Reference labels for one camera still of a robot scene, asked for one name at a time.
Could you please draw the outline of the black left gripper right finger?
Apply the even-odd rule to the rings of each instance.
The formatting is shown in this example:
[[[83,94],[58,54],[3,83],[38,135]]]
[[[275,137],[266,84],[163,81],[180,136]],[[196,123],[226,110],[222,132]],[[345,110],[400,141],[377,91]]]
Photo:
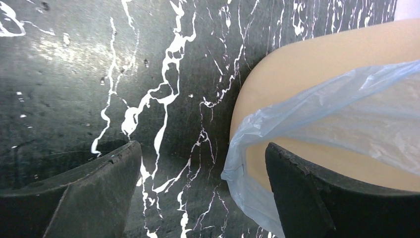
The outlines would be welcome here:
[[[287,238],[417,238],[420,194],[362,182],[269,143],[265,163]]]

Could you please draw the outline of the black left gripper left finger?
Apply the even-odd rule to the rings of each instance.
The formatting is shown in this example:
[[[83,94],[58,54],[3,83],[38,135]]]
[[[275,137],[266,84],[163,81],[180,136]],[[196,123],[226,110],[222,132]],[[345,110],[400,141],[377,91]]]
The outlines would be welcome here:
[[[140,176],[130,141],[59,175],[0,192],[3,238],[120,238]]]

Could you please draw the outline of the translucent blue plastic trash bag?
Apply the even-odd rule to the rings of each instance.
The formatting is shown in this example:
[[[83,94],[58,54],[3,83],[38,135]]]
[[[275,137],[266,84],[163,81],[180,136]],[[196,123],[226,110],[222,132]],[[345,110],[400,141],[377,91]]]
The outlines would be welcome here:
[[[351,70],[246,116],[221,177],[245,215],[284,235],[265,163],[278,137],[328,146],[420,173],[420,62]]]

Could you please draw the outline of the beige round trash bin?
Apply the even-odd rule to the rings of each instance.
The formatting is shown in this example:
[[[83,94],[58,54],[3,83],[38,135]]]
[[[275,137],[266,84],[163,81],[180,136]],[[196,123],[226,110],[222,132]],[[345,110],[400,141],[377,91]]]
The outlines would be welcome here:
[[[237,98],[230,126],[263,107],[352,69],[414,61],[420,57],[420,21],[397,20],[281,47],[251,71]],[[420,178],[374,158],[343,149],[278,137],[274,143],[317,165],[363,182],[419,191]]]

